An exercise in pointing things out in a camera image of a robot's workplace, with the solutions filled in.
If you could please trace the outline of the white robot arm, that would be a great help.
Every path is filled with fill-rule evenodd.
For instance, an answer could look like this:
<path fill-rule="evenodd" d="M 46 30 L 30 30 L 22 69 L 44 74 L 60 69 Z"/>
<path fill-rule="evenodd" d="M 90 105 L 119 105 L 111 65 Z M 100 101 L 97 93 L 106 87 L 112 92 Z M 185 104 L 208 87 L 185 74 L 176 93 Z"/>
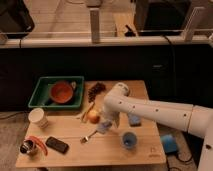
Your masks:
<path fill-rule="evenodd" d="M 102 111 L 108 120 L 116 120 L 123 112 L 200 137 L 204 142 L 197 171 L 213 171 L 213 108 L 137 99 L 129 97 L 129 92 L 119 82 L 105 95 Z"/>

